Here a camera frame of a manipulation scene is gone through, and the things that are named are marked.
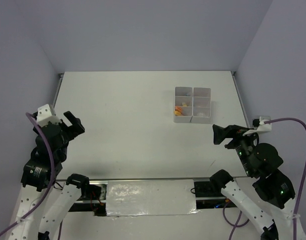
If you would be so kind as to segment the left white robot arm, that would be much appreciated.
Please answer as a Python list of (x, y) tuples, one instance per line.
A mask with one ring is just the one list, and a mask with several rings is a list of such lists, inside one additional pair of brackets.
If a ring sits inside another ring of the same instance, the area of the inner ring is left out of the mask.
[(91, 193), (89, 178), (73, 173), (55, 203), (48, 211), (44, 210), (62, 163), (67, 159), (69, 142), (83, 134), (85, 128), (70, 111), (64, 113), (70, 126), (45, 108), (39, 108), (34, 114), (26, 113), (26, 116), (37, 134), (36, 146), (23, 167), (14, 223), (0, 232), (0, 238), (9, 233), (11, 240), (50, 240), (61, 230), (61, 223), (75, 201), (86, 199)]

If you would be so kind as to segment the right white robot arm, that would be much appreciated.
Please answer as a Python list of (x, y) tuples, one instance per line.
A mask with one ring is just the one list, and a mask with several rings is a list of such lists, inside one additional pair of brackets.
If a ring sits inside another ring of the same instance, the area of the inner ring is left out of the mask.
[(226, 149), (235, 150), (259, 198), (268, 203), (270, 214), (262, 210), (238, 186), (225, 170), (210, 177), (210, 190), (216, 196), (228, 198), (254, 225), (263, 240), (306, 240), (300, 217), (297, 214), (299, 195), (291, 180), (279, 167), (283, 159), (274, 146), (260, 143), (257, 129), (238, 125), (213, 125), (213, 143), (230, 142)]

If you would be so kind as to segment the orange highlighter clear cap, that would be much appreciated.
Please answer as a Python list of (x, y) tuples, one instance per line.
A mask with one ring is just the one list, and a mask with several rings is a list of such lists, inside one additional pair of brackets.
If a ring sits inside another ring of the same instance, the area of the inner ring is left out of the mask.
[(182, 108), (180, 106), (175, 106), (175, 111), (182, 112)]

